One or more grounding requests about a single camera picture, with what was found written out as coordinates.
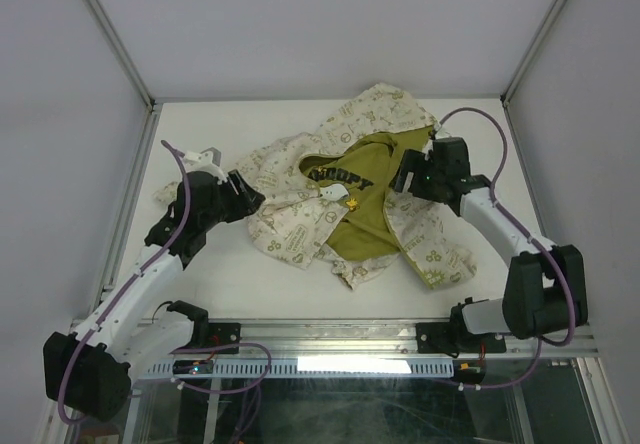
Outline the cream patterned hooded jacket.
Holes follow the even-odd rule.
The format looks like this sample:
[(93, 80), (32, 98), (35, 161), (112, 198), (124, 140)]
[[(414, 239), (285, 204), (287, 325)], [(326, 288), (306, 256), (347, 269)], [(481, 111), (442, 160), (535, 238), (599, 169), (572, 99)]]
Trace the cream patterned hooded jacket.
[(242, 157), (235, 169), (265, 197), (247, 220), (255, 247), (300, 269), (329, 262), (352, 289), (399, 256), (431, 289), (470, 280), (475, 258), (446, 238), (439, 204), (390, 187), (404, 153), (423, 150), (437, 128), (408, 92), (380, 83), (314, 132)]

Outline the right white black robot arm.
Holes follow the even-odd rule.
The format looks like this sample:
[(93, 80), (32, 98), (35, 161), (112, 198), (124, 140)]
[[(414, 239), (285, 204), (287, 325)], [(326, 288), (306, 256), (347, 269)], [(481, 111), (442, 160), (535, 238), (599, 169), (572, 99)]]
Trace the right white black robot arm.
[(390, 187), (447, 205), (507, 266), (502, 298), (468, 298), (452, 308), (444, 330), (452, 347), (469, 351), (483, 337), (496, 334), (545, 340), (559, 331), (572, 335), (588, 322), (582, 253), (528, 231), (499, 202), (494, 183), (472, 174), (463, 139), (438, 139), (426, 153), (406, 151)]

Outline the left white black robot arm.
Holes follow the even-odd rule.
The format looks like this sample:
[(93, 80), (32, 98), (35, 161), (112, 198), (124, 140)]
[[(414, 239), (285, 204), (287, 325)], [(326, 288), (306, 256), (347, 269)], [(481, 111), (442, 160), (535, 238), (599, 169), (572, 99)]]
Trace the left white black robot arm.
[(102, 422), (126, 403), (132, 385), (175, 349), (198, 352), (210, 344), (207, 310), (182, 300), (156, 323), (138, 324), (153, 301), (183, 273), (220, 223), (255, 214), (265, 197), (236, 170), (220, 179), (191, 171), (166, 213), (149, 230), (130, 276), (72, 332), (54, 332), (43, 346), (45, 392), (60, 410)]

